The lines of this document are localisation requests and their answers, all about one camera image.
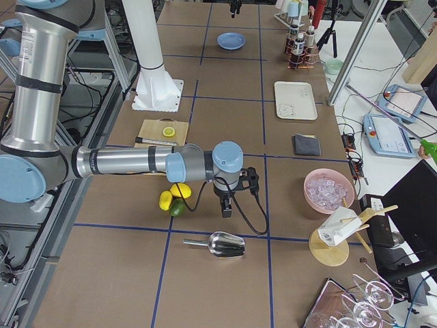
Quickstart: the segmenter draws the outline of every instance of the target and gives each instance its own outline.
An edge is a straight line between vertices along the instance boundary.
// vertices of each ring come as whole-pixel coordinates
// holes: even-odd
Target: green bowl
[[[330,58],[326,61],[326,72],[331,75],[338,75],[343,62],[339,59]]]

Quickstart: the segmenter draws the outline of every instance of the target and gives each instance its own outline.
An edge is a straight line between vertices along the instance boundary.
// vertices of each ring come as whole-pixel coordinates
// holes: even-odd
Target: brown table
[[[305,176],[327,167],[350,176],[320,64],[289,70],[282,53],[285,27],[274,6],[244,5],[230,18],[229,5],[168,2],[160,16],[166,69],[184,79],[177,113],[133,111],[125,102],[108,145],[133,146],[144,119],[190,122],[187,142],[204,150],[232,140],[244,166],[260,177],[259,196],[270,218],[267,236],[255,236],[234,209],[221,218],[208,186],[195,213],[174,219],[158,208],[163,176],[97,176],[57,265],[34,327],[287,327],[303,324],[327,277],[351,286],[352,273],[372,277],[358,259],[359,245],[340,267],[316,261],[308,236],[327,218],[306,203]],[[243,33],[246,44],[229,52],[216,45],[224,31]],[[318,108],[313,122],[280,120],[273,83],[306,81]],[[295,156],[291,137],[317,135],[322,155]],[[201,182],[190,183],[197,195]],[[264,220],[249,192],[236,196],[259,230]],[[246,254],[220,260],[183,238],[212,232],[242,235]]]

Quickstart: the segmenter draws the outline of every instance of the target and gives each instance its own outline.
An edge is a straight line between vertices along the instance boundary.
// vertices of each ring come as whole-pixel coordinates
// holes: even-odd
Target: pink bowl
[[[352,203],[354,202],[355,198],[355,189],[350,183],[350,181],[341,173],[334,171],[333,169],[315,169],[314,171],[311,171],[308,173],[307,177],[305,178],[305,181],[303,182],[303,194],[305,196],[305,199],[307,200],[308,204],[314,208],[316,211],[324,214],[333,214],[333,210],[326,210],[325,208],[320,207],[315,202],[311,200],[307,193],[307,184],[309,181],[317,180],[320,178],[326,177],[329,180],[334,181],[335,183],[339,183],[343,185],[344,188],[348,190],[348,194],[346,195],[346,204],[347,207],[350,207]]]

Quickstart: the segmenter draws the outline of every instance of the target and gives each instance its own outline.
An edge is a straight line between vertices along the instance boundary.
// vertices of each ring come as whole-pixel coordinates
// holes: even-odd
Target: blue bowl
[[[237,50],[244,46],[246,39],[239,33],[223,33],[218,36],[217,43],[223,49]]]

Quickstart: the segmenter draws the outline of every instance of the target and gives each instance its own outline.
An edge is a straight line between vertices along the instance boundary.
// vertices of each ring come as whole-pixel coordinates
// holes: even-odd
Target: tripod
[[[321,51],[323,45],[328,43],[330,36],[333,36],[334,58],[337,58],[337,36],[334,30],[337,11],[339,11],[339,0],[333,0],[333,5],[331,7],[331,14],[330,14],[330,19],[331,19],[330,27],[325,31],[325,33],[323,33],[323,36],[320,38],[319,42],[317,42],[317,48],[319,51]]]

